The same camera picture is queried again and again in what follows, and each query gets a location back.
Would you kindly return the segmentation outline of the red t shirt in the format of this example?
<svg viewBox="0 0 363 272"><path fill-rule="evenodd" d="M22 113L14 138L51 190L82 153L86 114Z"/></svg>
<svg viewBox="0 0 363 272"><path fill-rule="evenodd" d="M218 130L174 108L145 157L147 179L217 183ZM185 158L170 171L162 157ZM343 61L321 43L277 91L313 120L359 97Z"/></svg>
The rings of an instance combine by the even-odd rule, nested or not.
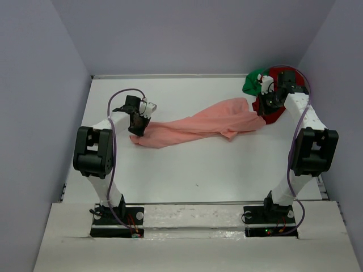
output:
<svg viewBox="0 0 363 272"><path fill-rule="evenodd" d="M309 94L305 77L297 69L287 65L272 66L260 72L256 83L260 85L260 91L252 108L266 124L276 122L283 114L289 94Z"/></svg>

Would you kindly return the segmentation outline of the pink t shirt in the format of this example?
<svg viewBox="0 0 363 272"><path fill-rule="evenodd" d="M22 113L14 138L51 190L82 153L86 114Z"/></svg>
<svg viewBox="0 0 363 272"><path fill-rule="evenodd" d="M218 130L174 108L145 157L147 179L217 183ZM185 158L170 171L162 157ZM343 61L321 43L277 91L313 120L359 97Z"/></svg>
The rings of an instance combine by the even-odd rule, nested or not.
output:
<svg viewBox="0 0 363 272"><path fill-rule="evenodd" d="M239 133L248 133L266 125L264 119L249 110L245 98L220 101L193 116L171 122L150 122L142 137L130 135L133 144L164 148L221 135L232 141Z"/></svg>

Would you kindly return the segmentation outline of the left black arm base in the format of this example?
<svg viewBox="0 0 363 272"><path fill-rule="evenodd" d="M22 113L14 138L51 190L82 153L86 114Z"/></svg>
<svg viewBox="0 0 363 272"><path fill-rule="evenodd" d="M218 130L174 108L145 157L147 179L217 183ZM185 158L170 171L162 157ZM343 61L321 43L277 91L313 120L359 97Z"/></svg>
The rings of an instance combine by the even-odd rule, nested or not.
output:
<svg viewBox="0 0 363 272"><path fill-rule="evenodd" d="M143 206L126 205L125 215L112 214L108 207L96 204L89 209L92 214L90 236L94 238L143 238L143 220L145 209Z"/></svg>

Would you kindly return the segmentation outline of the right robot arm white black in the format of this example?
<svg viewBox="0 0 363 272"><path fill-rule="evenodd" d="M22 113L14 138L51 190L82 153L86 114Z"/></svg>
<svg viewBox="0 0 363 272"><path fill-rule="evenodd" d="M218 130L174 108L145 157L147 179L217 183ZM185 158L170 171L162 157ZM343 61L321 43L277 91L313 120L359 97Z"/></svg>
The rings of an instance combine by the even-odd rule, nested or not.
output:
<svg viewBox="0 0 363 272"><path fill-rule="evenodd" d="M298 193L313 178L327 172L333 161L339 135L322 123L311 105L304 83L295 70L284 70L277 78L259 75L257 113L268 117L284 108L296 123L284 178L268 193L261 208L265 222L292 217L292 204Z"/></svg>

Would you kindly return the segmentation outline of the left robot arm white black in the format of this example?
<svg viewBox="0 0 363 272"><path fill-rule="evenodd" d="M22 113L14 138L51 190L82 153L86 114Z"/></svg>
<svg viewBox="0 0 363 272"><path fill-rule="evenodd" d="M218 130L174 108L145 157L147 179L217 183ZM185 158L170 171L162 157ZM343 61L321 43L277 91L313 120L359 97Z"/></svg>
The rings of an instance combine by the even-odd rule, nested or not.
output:
<svg viewBox="0 0 363 272"><path fill-rule="evenodd" d="M143 136L157 105L147 98L128 95L124 105L112 109L111 97L107 104L106 119L94 126L78 128L73 168L86 177L99 197L98 217L106 216L119 224L125 219L126 204L123 194L114 183L117 159L117 134L128 130Z"/></svg>

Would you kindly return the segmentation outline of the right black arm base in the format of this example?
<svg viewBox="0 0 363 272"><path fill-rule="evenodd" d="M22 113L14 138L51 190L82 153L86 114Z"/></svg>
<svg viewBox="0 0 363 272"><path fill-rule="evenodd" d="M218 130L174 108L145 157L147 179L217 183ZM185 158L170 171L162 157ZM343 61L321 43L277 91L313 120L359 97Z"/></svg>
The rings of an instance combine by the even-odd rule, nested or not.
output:
<svg viewBox="0 0 363 272"><path fill-rule="evenodd" d="M291 206L284 211L268 211L264 206L245 206L241 216L244 234L253 237L298 237L296 220Z"/></svg>

